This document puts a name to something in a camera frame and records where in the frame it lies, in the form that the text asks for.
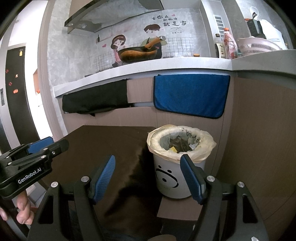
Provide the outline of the person left hand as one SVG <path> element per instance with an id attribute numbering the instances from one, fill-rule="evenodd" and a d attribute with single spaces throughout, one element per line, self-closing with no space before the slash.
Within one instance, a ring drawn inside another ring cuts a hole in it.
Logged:
<path id="1" fill-rule="evenodd" d="M 26 191 L 23 191 L 18 195 L 16 199 L 16 206 L 19 209 L 16 216 L 18 223 L 21 225 L 31 225 L 35 217 L 36 209 L 31 206 L 31 202 L 28 199 Z"/>

